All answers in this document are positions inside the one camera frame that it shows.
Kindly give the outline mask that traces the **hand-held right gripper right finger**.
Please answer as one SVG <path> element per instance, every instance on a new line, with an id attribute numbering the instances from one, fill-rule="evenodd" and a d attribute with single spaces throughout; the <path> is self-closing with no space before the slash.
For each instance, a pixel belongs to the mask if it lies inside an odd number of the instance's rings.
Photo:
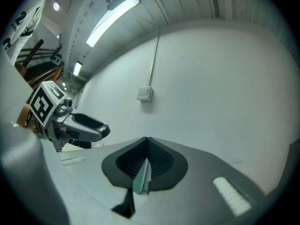
<path id="1" fill-rule="evenodd" d="M 135 222 L 144 225 L 218 225 L 235 218 L 213 184 L 227 178 L 251 203 L 264 198 L 263 191 L 246 175 L 202 150 L 164 139 L 155 141 L 182 154 L 188 163 L 184 178 L 172 189 L 150 192 L 135 212 Z"/>

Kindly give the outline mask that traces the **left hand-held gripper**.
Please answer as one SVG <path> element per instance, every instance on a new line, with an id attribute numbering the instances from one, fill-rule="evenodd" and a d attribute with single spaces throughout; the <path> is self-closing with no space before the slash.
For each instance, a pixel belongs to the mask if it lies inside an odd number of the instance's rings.
<path id="1" fill-rule="evenodd" d="M 56 151 L 62 151 L 68 137 L 98 142 L 102 135 L 110 134 L 107 124 L 82 113 L 71 113 L 72 110 L 72 98 L 55 82 L 42 82 L 30 101 L 29 124 L 35 134 L 46 136 Z M 72 120 L 65 120 L 70 113 Z"/>

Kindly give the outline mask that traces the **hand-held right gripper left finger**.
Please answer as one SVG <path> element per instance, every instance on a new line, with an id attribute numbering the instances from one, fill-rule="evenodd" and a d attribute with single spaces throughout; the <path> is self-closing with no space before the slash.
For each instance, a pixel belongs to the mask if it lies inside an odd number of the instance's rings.
<path id="1" fill-rule="evenodd" d="M 71 179 L 66 187 L 76 189 L 63 196 L 71 225 L 149 225 L 148 220 L 127 218 L 113 211 L 123 205 L 127 189 L 114 186 L 102 170 L 102 162 L 108 155 L 136 141 L 58 153 Z"/>

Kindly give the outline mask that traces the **teal hardcover book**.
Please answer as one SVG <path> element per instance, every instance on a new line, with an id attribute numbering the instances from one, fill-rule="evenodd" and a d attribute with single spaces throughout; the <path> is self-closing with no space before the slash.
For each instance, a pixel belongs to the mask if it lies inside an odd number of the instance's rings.
<path id="1" fill-rule="evenodd" d="M 133 192 L 140 195 L 143 193 L 149 193 L 148 183 L 151 181 L 151 166 L 146 159 L 139 170 L 137 176 L 133 180 Z"/>

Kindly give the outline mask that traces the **ceiling tube light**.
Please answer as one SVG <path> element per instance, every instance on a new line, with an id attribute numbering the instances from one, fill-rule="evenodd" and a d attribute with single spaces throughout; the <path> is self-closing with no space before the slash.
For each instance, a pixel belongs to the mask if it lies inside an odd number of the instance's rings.
<path id="1" fill-rule="evenodd" d="M 80 72 L 80 70 L 81 70 L 81 68 L 82 68 L 82 63 L 81 62 L 79 62 L 79 61 L 77 61 L 76 63 L 75 63 L 75 67 L 74 67 L 74 70 L 73 70 L 73 75 L 74 76 L 78 76 L 79 75 L 79 72 Z"/>

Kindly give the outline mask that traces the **brown wooden furniture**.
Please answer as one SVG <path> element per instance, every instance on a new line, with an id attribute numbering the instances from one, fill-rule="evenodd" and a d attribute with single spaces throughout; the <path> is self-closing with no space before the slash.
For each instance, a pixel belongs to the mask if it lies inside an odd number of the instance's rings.
<path id="1" fill-rule="evenodd" d="M 60 54 L 62 45 L 56 49 L 42 48 L 39 40 L 33 48 L 23 48 L 17 56 L 15 69 L 24 81 L 36 91 L 42 82 L 57 81 L 64 72 L 65 63 Z"/>

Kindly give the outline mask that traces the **long ceiling light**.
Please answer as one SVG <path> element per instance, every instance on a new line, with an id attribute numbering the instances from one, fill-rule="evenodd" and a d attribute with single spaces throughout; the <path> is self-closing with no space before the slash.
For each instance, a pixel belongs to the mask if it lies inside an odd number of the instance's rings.
<path id="1" fill-rule="evenodd" d="M 107 12 L 100 18 L 94 29 L 91 31 L 86 44 L 93 48 L 98 40 L 102 37 L 102 35 L 114 22 L 116 22 L 127 11 L 129 11 L 139 3 L 140 0 L 126 0 L 119 6 L 117 6 L 114 10 L 107 10 Z"/>

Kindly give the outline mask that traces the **white printed jersey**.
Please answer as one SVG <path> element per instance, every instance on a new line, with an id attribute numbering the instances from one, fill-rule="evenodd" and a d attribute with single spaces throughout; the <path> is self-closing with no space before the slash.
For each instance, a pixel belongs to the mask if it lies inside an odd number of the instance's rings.
<path id="1" fill-rule="evenodd" d="M 0 39 L 0 49 L 14 65 L 25 43 L 37 28 L 46 0 L 24 0 L 14 12 Z"/>

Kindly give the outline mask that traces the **white wall light switch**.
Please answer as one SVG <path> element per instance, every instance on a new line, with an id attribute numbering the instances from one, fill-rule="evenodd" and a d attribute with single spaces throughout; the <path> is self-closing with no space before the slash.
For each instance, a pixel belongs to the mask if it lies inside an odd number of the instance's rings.
<path id="1" fill-rule="evenodd" d="M 153 92 L 154 90 L 151 86 L 139 87 L 136 99 L 142 102 L 151 102 Z"/>

